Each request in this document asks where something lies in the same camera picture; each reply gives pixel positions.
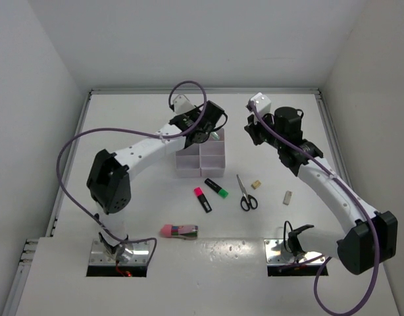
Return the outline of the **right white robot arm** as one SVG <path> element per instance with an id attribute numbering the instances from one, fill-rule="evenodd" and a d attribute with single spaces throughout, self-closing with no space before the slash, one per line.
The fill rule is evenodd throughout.
<path id="1" fill-rule="evenodd" d="M 396 254 L 398 221 L 390 211 L 379 212 L 361 199 L 332 171 L 323 152 L 303 137 L 303 111 L 247 105 L 251 115 L 245 131 L 255 145 L 266 143 L 278 152 L 281 163 L 308 185 L 331 210 L 343 234 L 323 232 L 305 224 L 289 232 L 287 251 L 294 256 L 317 251 L 338 258 L 354 275 L 391 259 Z"/>

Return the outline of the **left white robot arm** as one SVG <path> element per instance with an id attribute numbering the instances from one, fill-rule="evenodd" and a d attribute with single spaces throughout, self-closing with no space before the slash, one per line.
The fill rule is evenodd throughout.
<path id="1" fill-rule="evenodd" d="M 205 111 L 185 101 L 174 113 L 154 138 L 112 153 L 102 149 L 94 158 L 86 186 L 99 207 L 97 218 L 103 224 L 100 241 L 111 255 L 120 254 L 121 241 L 128 239 L 123 209 L 132 198 L 131 181 L 163 157 L 206 142 L 219 129 L 218 121 L 227 117 L 212 101 L 206 103 Z"/>

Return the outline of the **green correction tape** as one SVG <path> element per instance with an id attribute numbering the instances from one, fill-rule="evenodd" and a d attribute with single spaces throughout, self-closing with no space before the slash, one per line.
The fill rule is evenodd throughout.
<path id="1" fill-rule="evenodd" d="M 216 132 L 213 132 L 212 135 L 213 135 L 214 139 L 216 139 L 216 140 L 220 139 L 220 136 Z"/>

